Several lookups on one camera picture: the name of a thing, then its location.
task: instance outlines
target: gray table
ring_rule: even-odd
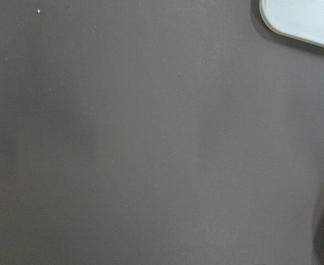
[[[324,49],[258,4],[0,1],[1,265],[324,264]]]

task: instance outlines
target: white plastic object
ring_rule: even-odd
[[[260,13],[272,31],[324,47],[324,0],[260,0]]]

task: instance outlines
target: white plate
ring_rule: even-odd
[[[260,0],[260,13],[272,31],[324,47],[324,0]]]

